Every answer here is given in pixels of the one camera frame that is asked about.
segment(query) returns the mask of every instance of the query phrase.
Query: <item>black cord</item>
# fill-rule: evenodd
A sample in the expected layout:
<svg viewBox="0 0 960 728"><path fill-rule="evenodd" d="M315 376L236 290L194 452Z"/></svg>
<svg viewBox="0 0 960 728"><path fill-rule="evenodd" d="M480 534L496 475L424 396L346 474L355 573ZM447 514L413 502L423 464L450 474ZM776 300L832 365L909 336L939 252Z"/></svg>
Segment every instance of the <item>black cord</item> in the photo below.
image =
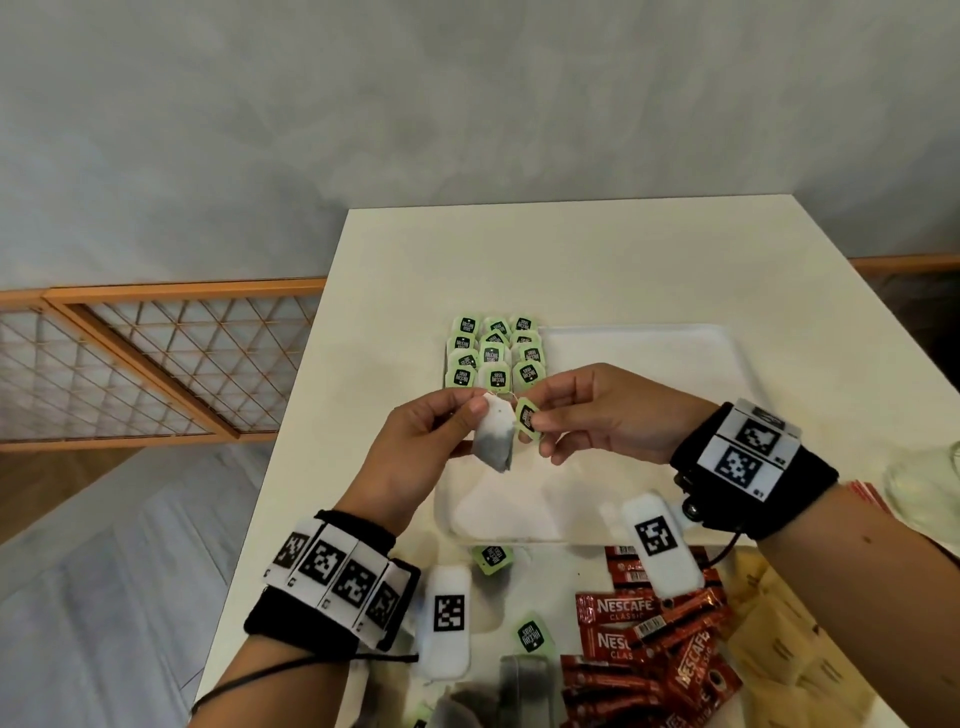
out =
<svg viewBox="0 0 960 728"><path fill-rule="evenodd" d="M721 561L726 559L727 556L730 555L730 552L733 551L733 547L736 546L736 542L739 540L739 538L742 535L743 534L740 533L739 531L734 533L733 538L730 540L730 542L726 546L723 547L723 550L720 551L720 553L718 553L715 558L712 558L709 561L707 561L707 568L709 569L710 567L715 567Z"/></svg>
<svg viewBox="0 0 960 728"><path fill-rule="evenodd" d="M376 660L383 663L414 663L420 659L420 655L363 654L357 655L356 658L359 660ZM297 667L304 667L306 665L321 665L324 663L339 662L343 662L343 658L310 655L309 657L301 657L297 660L291 660L288 663L280 663L279 665L274 665L273 667L266 667L258 670L257 672L251 672L249 675L238 677L236 680L230 680L228 683L224 683L220 687L214 688L212 691L208 692L206 695L204 695L204 697L193 704L193 708L190 709L190 715L195 716L201 706L206 705L206 703L213 700L213 698L220 697L220 695L223 695L225 692L242 688L243 686L255 682L260 678L269 677L270 675L276 675L278 672L286 672L288 669L295 669Z"/></svg>

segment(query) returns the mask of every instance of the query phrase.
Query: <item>white table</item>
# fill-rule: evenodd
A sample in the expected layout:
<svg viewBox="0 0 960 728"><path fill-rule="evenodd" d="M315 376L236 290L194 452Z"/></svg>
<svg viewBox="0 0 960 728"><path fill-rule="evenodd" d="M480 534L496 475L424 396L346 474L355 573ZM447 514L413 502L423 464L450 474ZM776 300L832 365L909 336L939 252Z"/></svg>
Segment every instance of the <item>white table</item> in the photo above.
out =
<svg viewBox="0 0 960 728"><path fill-rule="evenodd" d="M352 210L200 693L243 641L290 526L337 500L392 407L437 388L453 316L531 306L553 326L726 326L777 411L845 477L958 437L960 395L791 196ZM466 559L437 535L430 501L398 547ZM524 558L560 570L579 558L555 549ZM479 673L499 642L474 635ZM366 677L354 673L344 725Z"/></svg>

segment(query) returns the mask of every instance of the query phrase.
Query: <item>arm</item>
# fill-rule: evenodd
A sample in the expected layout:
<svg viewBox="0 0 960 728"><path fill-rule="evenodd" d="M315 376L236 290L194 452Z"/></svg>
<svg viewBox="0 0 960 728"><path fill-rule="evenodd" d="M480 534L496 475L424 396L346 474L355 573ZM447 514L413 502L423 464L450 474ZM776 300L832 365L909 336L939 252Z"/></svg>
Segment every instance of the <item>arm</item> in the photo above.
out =
<svg viewBox="0 0 960 728"><path fill-rule="evenodd" d="M609 364L550 376L540 454L667 463L716 405ZM759 544L847 657L909 724L960 725L960 570L924 537L834 487Z"/></svg>
<svg viewBox="0 0 960 728"><path fill-rule="evenodd" d="M464 438L487 412L482 389L444 389L391 412L335 510L383 526L395 536L433 490L450 457L469 452ZM436 426L446 419L445 423ZM334 622L329 628L342 629ZM247 637L218 686L307 657L290 644ZM349 663L308 665L263 677L203 705L189 728L332 728Z"/></svg>

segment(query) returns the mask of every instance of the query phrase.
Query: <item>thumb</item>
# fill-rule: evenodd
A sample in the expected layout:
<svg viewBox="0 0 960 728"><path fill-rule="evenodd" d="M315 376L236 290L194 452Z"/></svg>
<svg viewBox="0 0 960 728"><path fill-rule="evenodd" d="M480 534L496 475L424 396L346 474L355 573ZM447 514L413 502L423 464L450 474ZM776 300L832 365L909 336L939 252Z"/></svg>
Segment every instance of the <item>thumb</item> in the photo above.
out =
<svg viewBox="0 0 960 728"><path fill-rule="evenodd" d="M480 425L490 406L483 397L474 397L460 407L453 416L433 433L433 438L452 452L465 437Z"/></svg>
<svg viewBox="0 0 960 728"><path fill-rule="evenodd" d="M544 409L534 414L531 425L537 432L573 432L574 430L607 430L611 428L610 416L604 413L602 404L589 401L570 404L567 407Z"/></svg>

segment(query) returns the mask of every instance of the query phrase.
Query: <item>gray wall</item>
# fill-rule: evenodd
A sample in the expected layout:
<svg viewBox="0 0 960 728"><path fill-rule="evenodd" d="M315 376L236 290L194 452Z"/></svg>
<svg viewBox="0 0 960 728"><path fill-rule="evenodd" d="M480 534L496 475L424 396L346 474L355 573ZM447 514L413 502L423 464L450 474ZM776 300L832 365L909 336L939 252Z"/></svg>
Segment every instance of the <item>gray wall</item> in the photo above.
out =
<svg viewBox="0 0 960 728"><path fill-rule="evenodd" d="M956 0L5 0L0 288L326 272L345 210L795 192L960 245Z"/></svg>

